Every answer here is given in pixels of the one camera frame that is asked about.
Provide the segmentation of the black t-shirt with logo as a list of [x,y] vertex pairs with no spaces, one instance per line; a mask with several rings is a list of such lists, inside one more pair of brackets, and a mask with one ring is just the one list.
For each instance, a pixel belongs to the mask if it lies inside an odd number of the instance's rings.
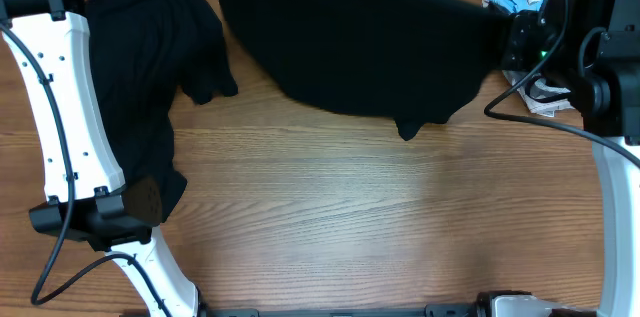
[[239,42],[290,98],[444,124],[497,69],[511,21],[462,0],[219,0]]

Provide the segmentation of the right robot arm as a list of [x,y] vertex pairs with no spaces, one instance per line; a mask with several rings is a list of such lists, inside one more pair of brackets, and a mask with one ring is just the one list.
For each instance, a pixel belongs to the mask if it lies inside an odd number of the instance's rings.
[[604,280],[598,316],[639,313],[639,0],[544,0],[515,15],[502,68],[565,87],[602,189]]

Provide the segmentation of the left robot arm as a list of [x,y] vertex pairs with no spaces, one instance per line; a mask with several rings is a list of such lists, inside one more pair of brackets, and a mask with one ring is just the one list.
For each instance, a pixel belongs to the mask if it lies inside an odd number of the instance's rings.
[[[113,261],[149,315],[207,315],[199,289],[182,273],[159,228],[157,182],[144,177],[127,184],[110,147],[90,67],[84,0],[1,0],[1,32],[21,71],[43,155],[45,201],[29,217],[37,232],[56,239],[32,304],[54,299]],[[104,255],[44,295],[66,240],[86,242]]]

